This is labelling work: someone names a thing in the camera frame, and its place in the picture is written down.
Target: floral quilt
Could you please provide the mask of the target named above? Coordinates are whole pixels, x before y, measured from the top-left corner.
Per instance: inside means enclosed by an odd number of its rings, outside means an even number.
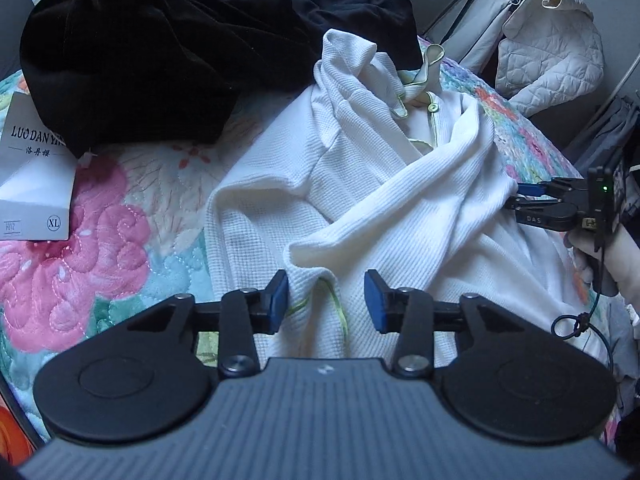
[[[495,142],[513,178],[579,176],[542,133],[466,69],[446,59],[441,81],[444,89],[480,100],[495,122]],[[0,128],[16,91],[28,92],[21,72],[0,82]],[[293,97],[242,97],[215,146],[108,146],[78,170],[68,241],[0,242],[0,372],[44,438],[31,388],[48,359],[172,294],[212,301],[204,206]],[[575,283],[589,303],[588,289],[578,277]],[[605,334],[606,308],[603,302],[595,316]],[[215,335],[206,335],[198,354],[205,362],[215,360],[216,348]],[[607,429],[614,428],[612,420]]]

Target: hand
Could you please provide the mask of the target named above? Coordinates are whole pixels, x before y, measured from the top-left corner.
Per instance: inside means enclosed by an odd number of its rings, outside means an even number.
[[[576,266],[582,279],[589,283],[593,273],[586,264],[585,254],[601,259],[601,251],[594,251],[594,235],[583,229],[571,231],[565,240],[574,247]],[[618,284],[620,294],[627,303],[640,312],[640,248],[624,226],[620,226],[613,238],[607,241],[604,265]]]

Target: quilted coat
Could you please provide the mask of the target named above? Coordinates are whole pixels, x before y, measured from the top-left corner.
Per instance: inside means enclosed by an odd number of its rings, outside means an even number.
[[[502,31],[495,89],[524,116],[593,92],[602,38],[583,0],[522,0]]]

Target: paper tag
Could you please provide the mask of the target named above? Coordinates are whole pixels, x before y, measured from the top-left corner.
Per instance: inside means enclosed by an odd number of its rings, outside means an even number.
[[[0,137],[0,240],[68,239],[76,166],[31,97],[14,93]]]

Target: gray ribbed surface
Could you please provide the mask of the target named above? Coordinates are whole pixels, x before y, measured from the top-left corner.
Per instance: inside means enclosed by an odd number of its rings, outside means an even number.
[[[629,469],[595,440],[529,448],[484,438],[427,384],[397,380],[377,360],[272,359],[259,376],[225,381],[172,434],[111,450],[55,440],[20,471],[28,480],[616,480]]]

